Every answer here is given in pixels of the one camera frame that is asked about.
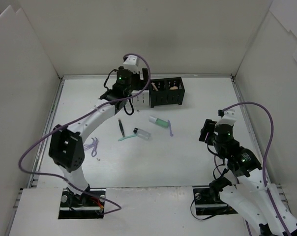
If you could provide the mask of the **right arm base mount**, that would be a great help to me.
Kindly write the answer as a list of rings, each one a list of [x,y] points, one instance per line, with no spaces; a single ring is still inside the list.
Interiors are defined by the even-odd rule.
[[[190,213],[193,218],[199,221],[209,220],[220,215],[237,214],[231,206],[221,200],[216,202],[210,194],[209,187],[193,188]]]

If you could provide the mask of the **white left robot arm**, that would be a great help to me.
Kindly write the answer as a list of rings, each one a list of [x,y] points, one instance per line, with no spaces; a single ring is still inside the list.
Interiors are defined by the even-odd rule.
[[[117,70],[116,82],[99,97],[92,109],[94,112],[80,121],[62,128],[55,126],[48,155],[59,166],[66,178],[68,188],[73,193],[72,201],[82,207],[89,202],[89,184],[85,179],[82,164],[85,159],[84,142],[104,121],[116,115],[131,99],[132,92],[146,89],[149,70],[132,72],[121,66]]]

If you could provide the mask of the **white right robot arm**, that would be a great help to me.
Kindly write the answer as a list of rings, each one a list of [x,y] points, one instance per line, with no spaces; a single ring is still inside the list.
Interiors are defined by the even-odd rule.
[[[221,119],[206,119],[199,141],[214,146],[216,156],[227,162],[227,170],[252,194],[246,199],[224,176],[209,184],[209,198],[224,202],[240,214],[261,236],[297,236],[297,219],[283,204],[255,154],[233,137],[234,111],[221,112]]]

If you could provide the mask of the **pink makeup applicator stick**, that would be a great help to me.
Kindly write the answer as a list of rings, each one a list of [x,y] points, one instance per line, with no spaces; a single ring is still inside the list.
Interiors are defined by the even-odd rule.
[[[151,86],[153,91],[159,91],[155,83],[151,83]]]

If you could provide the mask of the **black eyeliner pencil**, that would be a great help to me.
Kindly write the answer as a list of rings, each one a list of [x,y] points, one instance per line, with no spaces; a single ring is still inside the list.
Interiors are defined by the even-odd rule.
[[[122,135],[122,137],[125,137],[125,132],[124,132],[123,124],[122,124],[122,121],[121,121],[120,118],[118,119],[118,123],[119,123],[119,129],[121,131],[121,135]]]

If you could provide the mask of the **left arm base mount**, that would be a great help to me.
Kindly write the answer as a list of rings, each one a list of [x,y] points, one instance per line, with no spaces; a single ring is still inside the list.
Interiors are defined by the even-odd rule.
[[[77,195],[68,188],[62,191],[58,219],[103,219],[104,200],[90,195]]]

